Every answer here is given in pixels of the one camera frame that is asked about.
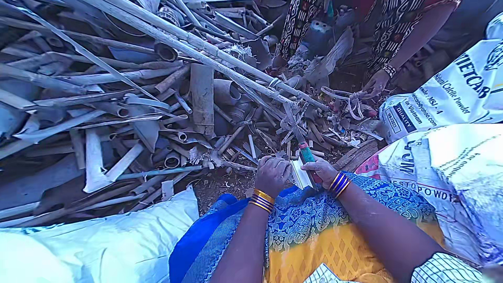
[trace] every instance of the woman's left hand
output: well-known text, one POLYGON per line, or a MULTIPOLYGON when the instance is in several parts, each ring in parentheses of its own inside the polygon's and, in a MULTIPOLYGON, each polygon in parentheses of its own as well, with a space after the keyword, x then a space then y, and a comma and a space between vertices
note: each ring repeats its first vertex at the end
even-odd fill
POLYGON ((377 71, 370 81, 363 87, 363 90, 370 93, 370 95, 365 95, 365 99, 370 99, 375 96, 380 96, 381 92, 384 90, 388 84, 390 77, 385 70, 380 69, 377 71))

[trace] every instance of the beaded bracelet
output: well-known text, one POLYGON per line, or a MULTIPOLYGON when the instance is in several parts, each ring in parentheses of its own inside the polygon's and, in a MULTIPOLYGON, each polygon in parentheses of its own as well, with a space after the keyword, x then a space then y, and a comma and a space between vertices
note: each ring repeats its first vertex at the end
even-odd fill
POLYGON ((336 195, 336 198, 348 187, 351 180, 342 172, 339 172, 337 176, 333 179, 329 192, 332 192, 336 195))
POLYGON ((265 209, 269 212, 269 214, 273 212, 274 209, 274 199, 268 194, 257 189, 253 190, 253 195, 248 203, 255 204, 256 206, 265 209))
POLYGON ((390 64, 386 63, 382 66, 382 69, 389 75, 389 78, 393 78, 396 74, 396 69, 395 67, 391 66, 390 64))

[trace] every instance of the blue patterned fabric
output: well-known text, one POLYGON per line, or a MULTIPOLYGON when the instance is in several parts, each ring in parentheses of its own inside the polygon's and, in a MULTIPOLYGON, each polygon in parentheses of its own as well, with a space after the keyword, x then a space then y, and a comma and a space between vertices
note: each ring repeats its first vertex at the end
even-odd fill
MULTIPOLYGON (((401 186, 346 173, 357 186, 386 207, 411 221, 436 220, 435 209, 422 196, 401 186)), ((225 251, 248 199, 222 195, 176 244, 170 256, 171 283, 208 282, 225 251)), ((341 203, 326 191, 290 187, 276 198, 269 215, 265 263, 269 249, 280 251, 301 244, 329 226, 350 218, 341 203)))

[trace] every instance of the teal knife handle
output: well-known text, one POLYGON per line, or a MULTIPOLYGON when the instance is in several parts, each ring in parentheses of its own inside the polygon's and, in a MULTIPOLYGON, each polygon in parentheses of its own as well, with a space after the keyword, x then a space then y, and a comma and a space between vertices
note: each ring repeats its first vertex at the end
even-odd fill
MULTIPOLYGON (((311 150, 309 148, 301 149, 300 153, 302 154, 302 157, 304 158, 305 162, 316 162, 316 160, 314 160, 313 153, 311 152, 311 150)), ((314 172, 314 171, 309 171, 309 172, 310 172, 310 175, 312 178, 311 181, 313 183, 321 184, 323 182, 323 180, 318 176, 318 174, 316 174, 316 172, 314 172)))
POLYGON ((306 162, 315 162, 313 153, 311 153, 311 150, 309 148, 301 149, 300 152, 302 153, 302 156, 304 157, 304 160, 306 162))

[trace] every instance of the wooden plank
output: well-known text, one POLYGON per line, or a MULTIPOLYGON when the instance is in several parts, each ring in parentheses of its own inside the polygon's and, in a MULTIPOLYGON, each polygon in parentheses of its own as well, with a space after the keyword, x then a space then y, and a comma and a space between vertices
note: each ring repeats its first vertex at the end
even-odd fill
POLYGON ((359 146, 359 149, 352 149, 344 154, 333 167, 337 170, 354 172, 365 160, 378 151, 375 139, 364 141, 359 146))

